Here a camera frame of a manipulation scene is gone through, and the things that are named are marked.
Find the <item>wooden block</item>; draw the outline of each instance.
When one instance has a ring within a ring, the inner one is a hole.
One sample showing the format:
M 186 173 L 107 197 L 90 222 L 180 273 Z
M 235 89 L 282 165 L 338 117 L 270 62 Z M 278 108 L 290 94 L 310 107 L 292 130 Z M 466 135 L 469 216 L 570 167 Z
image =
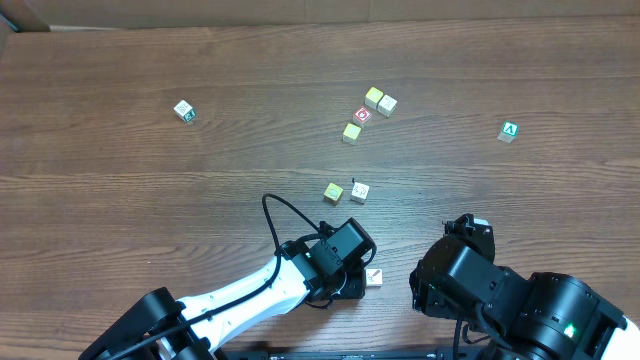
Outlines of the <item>wooden block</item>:
M 369 186 L 360 183 L 353 183 L 353 190 L 351 190 L 351 200 L 364 204 L 369 194 Z
M 342 141 L 355 145 L 361 130 L 362 129 L 353 124 L 347 125 L 347 128 L 344 129 L 344 132 L 342 133 Z
M 504 124 L 502 124 L 502 131 L 500 131 L 500 134 L 498 135 L 498 140 L 511 143 L 516 139 L 516 136 L 518 136 L 519 129 L 520 126 L 518 126 L 518 124 L 505 121 Z
M 389 117 L 391 116 L 391 114 L 393 114 L 393 111 L 396 109 L 397 104 L 398 101 L 396 101 L 396 99 L 392 98 L 389 95 L 385 95 L 382 100 L 380 100 L 380 103 L 378 103 L 378 112 L 386 117 Z
M 187 123 L 193 120 L 194 117 L 196 117 L 196 111 L 191 105 L 189 105 L 188 102 L 184 100 L 180 101 L 178 105 L 173 108 L 173 110 L 175 110 L 176 114 L 180 116 L 180 119 Z
M 382 286 L 382 269 L 365 269 L 367 286 Z
M 356 112 L 353 113 L 353 123 L 364 129 L 364 126 L 371 120 L 371 111 L 367 110 L 366 107 L 360 106 Z
M 375 110 L 378 106 L 378 102 L 382 99 L 382 95 L 384 95 L 382 91 L 372 87 L 364 97 L 364 104 Z
M 342 188 L 334 183 L 329 183 L 329 186 L 327 187 L 327 190 L 325 190 L 324 192 L 324 199 L 328 202 L 330 202 L 331 204 L 338 205 L 338 203 L 340 202 L 340 199 L 342 198 L 342 193 L 344 192 L 344 190 L 342 190 Z

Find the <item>green light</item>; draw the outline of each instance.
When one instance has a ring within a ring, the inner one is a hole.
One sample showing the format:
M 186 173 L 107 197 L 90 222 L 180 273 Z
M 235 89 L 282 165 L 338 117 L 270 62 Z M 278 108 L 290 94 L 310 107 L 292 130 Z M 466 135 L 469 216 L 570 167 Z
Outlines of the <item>green light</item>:
M 573 324 L 569 324 L 569 326 L 566 327 L 566 329 L 564 329 L 564 334 L 567 335 L 569 338 L 572 338 L 573 335 L 575 335 L 576 333 L 576 328 L 573 327 Z

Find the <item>red block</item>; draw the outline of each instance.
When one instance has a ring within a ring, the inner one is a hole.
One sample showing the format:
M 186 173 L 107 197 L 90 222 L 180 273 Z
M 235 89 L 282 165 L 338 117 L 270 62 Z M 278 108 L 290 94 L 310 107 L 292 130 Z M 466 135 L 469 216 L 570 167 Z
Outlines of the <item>red block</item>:
M 360 106 L 356 112 L 353 113 L 353 123 L 364 128 L 366 123 L 371 120 L 371 112 L 366 107 Z

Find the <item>yellow block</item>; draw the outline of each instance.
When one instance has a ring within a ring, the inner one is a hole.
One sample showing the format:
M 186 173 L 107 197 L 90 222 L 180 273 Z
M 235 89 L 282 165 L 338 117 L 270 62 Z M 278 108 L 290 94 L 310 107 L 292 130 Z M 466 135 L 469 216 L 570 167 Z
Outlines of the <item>yellow block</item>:
M 376 109 L 376 107 L 378 106 L 378 102 L 380 102 L 380 99 L 382 99 L 382 95 L 384 95 L 382 91 L 372 87 L 364 97 L 365 105 L 372 109 Z
M 355 126 L 354 124 L 349 124 L 342 133 L 342 140 L 351 145 L 355 145 L 356 140 L 358 140 L 358 135 L 360 135 L 360 131 L 362 131 L 361 128 Z
M 340 186 L 329 183 L 327 190 L 324 192 L 324 199 L 332 203 L 333 205 L 338 205 L 340 198 L 342 197 L 343 190 Z

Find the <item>block face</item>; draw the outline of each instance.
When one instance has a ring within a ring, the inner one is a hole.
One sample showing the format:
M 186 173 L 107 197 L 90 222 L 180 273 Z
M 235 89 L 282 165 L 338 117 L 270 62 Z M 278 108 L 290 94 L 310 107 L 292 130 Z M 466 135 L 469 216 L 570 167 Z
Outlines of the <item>block face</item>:
M 389 117 L 391 116 L 391 114 L 393 114 L 393 111 L 396 109 L 397 104 L 398 101 L 396 101 L 396 99 L 392 98 L 389 95 L 385 95 L 382 100 L 380 100 L 380 103 L 378 103 L 378 112 L 386 117 Z
M 367 286 L 382 286 L 382 270 L 365 269 L 365 279 Z
M 371 117 L 373 117 L 371 111 L 367 110 L 367 108 L 364 106 L 360 106 L 358 110 L 353 113 L 353 123 L 361 128 L 364 128 L 369 120 L 371 120 Z
M 347 125 L 347 128 L 344 129 L 344 132 L 342 133 L 342 140 L 351 145 L 355 145 L 361 130 L 362 129 L 353 124 Z
M 353 190 L 351 190 L 351 200 L 364 204 L 369 195 L 369 186 L 360 183 L 353 183 Z
M 502 130 L 498 135 L 498 140 L 511 143 L 516 139 L 516 136 L 518 136 L 518 130 L 520 130 L 520 126 L 518 126 L 518 124 L 505 121 L 505 123 L 502 124 Z
M 364 97 L 365 105 L 375 110 L 378 106 L 378 102 L 380 102 L 380 99 L 382 99 L 382 95 L 384 95 L 382 91 L 376 89 L 375 87 L 372 87 Z
M 334 183 L 329 183 L 327 190 L 324 191 L 324 199 L 332 203 L 333 205 L 338 205 L 340 198 L 342 198 L 342 193 L 344 190 Z
M 193 109 L 188 102 L 182 100 L 176 105 L 173 110 L 180 116 L 180 118 L 184 122 L 191 121 L 194 117 L 196 117 L 196 111 Z

